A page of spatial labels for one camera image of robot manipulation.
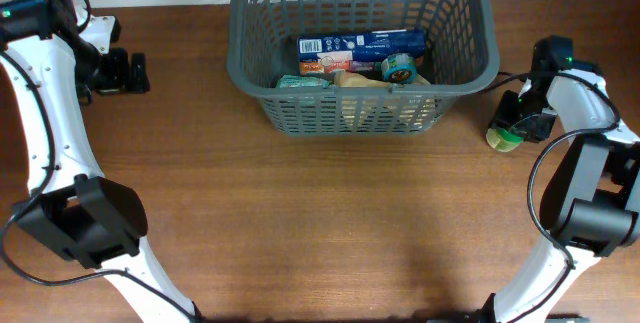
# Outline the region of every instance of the basket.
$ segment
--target basket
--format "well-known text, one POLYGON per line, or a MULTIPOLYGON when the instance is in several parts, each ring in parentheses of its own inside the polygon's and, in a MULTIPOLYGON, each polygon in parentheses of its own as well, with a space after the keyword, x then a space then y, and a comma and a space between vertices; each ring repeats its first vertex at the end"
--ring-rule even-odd
POLYGON ((423 132, 489 85, 499 59, 489 0, 231 0, 229 75, 290 135, 423 132), (425 31, 431 85, 274 88, 299 75, 297 36, 386 29, 425 31))

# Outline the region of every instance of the toothpaste box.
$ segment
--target toothpaste box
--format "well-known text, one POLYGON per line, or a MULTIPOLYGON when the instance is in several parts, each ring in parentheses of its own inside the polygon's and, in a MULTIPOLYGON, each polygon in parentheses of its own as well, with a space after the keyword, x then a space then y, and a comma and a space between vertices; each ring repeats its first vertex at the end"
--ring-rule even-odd
POLYGON ((392 54, 407 53, 419 58, 426 49, 425 34, 420 29, 301 36, 300 74, 379 71, 381 62, 392 54))

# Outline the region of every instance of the barcode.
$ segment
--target barcode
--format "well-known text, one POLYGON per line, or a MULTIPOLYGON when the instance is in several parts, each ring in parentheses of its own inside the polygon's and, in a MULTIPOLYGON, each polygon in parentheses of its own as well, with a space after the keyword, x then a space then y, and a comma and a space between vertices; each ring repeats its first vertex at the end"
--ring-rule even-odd
POLYGON ((300 53, 322 53, 322 40, 321 39, 301 40, 300 53))

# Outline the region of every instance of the brown wooden surface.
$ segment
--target brown wooden surface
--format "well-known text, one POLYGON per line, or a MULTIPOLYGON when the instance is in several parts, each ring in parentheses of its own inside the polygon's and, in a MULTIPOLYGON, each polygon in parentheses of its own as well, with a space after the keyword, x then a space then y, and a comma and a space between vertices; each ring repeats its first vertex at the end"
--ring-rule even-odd
MULTIPOLYGON (((492 0, 503 70, 534 42, 575 39, 598 62, 624 120, 640 131, 640 0, 492 0)), ((462 99, 408 138, 293 139, 225 72, 224 6, 108 9, 121 46, 143 51, 152 91, 98 98, 83 115, 108 178, 145 204, 149 241, 208 317, 346 319, 480 307, 531 251, 526 179, 542 145, 500 154, 484 140, 500 92, 462 99)), ((26 195, 15 98, 0 84, 0 217, 26 195)), ((537 196, 566 147, 542 168, 537 196)), ((48 278, 83 273, 18 230, 8 247, 48 278)), ((555 312, 637 322, 640 247, 591 269, 555 312)), ((106 281, 44 288, 0 266, 0 321, 135 322, 106 281)))

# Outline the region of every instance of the wooden table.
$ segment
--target wooden table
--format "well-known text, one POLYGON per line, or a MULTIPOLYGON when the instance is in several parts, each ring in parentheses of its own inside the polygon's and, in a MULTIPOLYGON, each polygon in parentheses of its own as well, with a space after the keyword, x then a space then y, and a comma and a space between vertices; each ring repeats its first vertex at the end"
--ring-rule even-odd
MULTIPOLYGON (((640 0, 492 0, 503 70, 530 67, 536 40, 573 37, 598 62, 626 123, 640 131, 640 0)), ((83 115, 108 178, 145 204, 149 241, 208 317, 346 319, 479 308, 514 276, 537 232, 526 180, 542 145, 487 146, 501 92, 461 99, 405 138, 293 139, 225 72, 229 7, 104 9, 121 45, 143 51, 152 90, 98 98, 83 115)), ((0 84, 0 217, 26 196, 27 153, 13 92, 0 84)), ((566 147, 543 166, 546 181, 566 147)), ((84 271, 19 230, 8 247, 52 279, 84 271)), ((640 247, 591 269, 555 308, 637 322, 640 247)), ((104 280, 29 284, 0 268, 0 321, 135 322, 104 280)))

